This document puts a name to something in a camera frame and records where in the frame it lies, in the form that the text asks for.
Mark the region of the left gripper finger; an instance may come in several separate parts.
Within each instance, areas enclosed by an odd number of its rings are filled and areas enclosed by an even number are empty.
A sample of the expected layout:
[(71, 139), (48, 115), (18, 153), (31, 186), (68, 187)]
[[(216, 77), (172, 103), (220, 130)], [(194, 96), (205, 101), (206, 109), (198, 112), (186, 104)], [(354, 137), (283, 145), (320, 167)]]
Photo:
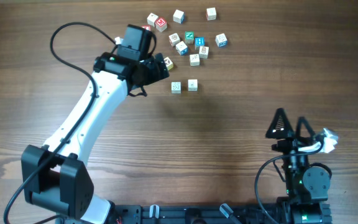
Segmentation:
[(147, 97), (147, 92), (145, 91), (144, 86), (140, 86), (128, 92), (128, 95), (131, 97), (144, 96)]
[(164, 57), (161, 53), (158, 53), (154, 57), (154, 74), (152, 81), (157, 82), (169, 77), (168, 68), (164, 61)]

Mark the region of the wooden block bear drawing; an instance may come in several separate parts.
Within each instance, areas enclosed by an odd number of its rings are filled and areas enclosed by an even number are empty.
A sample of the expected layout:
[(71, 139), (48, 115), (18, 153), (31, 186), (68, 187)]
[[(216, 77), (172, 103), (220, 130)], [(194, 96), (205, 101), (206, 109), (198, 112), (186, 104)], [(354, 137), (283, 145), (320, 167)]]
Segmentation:
[(180, 94), (181, 93), (181, 82), (172, 82), (171, 83), (171, 91), (172, 91), (172, 94)]

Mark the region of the wooden block green side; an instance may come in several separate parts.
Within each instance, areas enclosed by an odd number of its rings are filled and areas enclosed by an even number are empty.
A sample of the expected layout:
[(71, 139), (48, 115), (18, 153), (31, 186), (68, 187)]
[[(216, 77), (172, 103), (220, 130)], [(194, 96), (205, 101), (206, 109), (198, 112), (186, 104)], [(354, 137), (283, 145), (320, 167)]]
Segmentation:
[(188, 91), (198, 91), (197, 79), (188, 80)]

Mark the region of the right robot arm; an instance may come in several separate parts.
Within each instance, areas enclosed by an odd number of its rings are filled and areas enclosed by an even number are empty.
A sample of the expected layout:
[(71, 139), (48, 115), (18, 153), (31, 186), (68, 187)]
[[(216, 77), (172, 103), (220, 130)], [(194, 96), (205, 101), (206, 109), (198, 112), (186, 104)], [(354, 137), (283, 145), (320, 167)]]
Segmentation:
[(267, 162), (283, 161), (282, 168), (275, 167), (286, 185), (287, 196), (277, 199), (274, 212), (264, 211), (272, 223), (329, 223), (331, 218), (323, 202), (328, 199), (331, 169), (319, 162), (310, 163), (308, 157), (334, 150), (338, 136), (330, 129), (314, 132), (306, 118), (299, 117), (293, 129), (284, 109), (276, 110), (265, 134), (276, 139), (272, 150), (281, 152)]

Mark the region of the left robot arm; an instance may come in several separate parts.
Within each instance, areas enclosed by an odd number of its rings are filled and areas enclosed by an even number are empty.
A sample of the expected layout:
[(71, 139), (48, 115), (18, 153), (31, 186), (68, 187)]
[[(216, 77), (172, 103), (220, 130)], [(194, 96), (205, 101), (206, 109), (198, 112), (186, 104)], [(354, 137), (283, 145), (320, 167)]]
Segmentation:
[(104, 125), (133, 90), (169, 76), (157, 38), (128, 25), (124, 40), (97, 57), (89, 84), (67, 119), (41, 147), (29, 145), (21, 156), (25, 201), (54, 213), (62, 222), (121, 223), (115, 204), (94, 193), (87, 171), (90, 152)]

